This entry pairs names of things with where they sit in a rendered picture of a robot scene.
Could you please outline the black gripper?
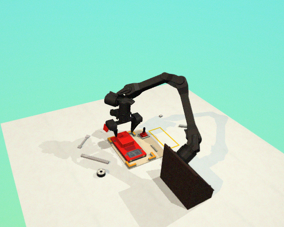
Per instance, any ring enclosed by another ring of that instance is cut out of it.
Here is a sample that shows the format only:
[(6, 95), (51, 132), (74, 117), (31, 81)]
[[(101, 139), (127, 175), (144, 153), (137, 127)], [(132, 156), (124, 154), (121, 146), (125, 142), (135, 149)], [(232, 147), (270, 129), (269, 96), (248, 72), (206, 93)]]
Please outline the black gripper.
[[(131, 122), (131, 132), (134, 131), (134, 129), (138, 126), (138, 124), (140, 124), (140, 122), (142, 122), (142, 116), (139, 113), (131, 113), (131, 110), (128, 112), (121, 112), (118, 109), (119, 112), (119, 117), (118, 117), (118, 121), (114, 121), (113, 119), (111, 120), (107, 120), (105, 122), (106, 127), (110, 130), (113, 131), (115, 136), (117, 137), (117, 126), (123, 123), (127, 123), (127, 122)], [(131, 115), (131, 117), (130, 117)]]

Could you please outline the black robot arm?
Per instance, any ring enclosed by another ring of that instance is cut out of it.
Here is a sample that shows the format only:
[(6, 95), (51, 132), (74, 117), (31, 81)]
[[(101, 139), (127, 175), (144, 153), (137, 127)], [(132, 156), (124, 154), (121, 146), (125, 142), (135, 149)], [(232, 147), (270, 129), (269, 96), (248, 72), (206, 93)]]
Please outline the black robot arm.
[[(187, 143), (183, 145), (177, 152), (174, 151), (185, 163), (190, 165), (191, 160), (200, 152), (200, 143), (202, 141), (201, 134), (195, 123), (192, 107), (189, 100), (189, 89), (186, 77), (178, 76), (163, 72), (153, 78), (147, 79), (140, 83), (127, 84), (117, 93), (110, 91), (104, 98), (104, 103), (113, 107), (119, 106), (121, 112), (131, 110), (131, 105), (135, 102), (133, 99), (139, 96), (143, 91), (167, 83), (177, 88), (181, 97), (182, 106), (187, 122), (186, 133)], [(123, 95), (125, 94), (125, 95)], [(110, 115), (115, 116), (118, 120), (118, 109), (111, 109)]]

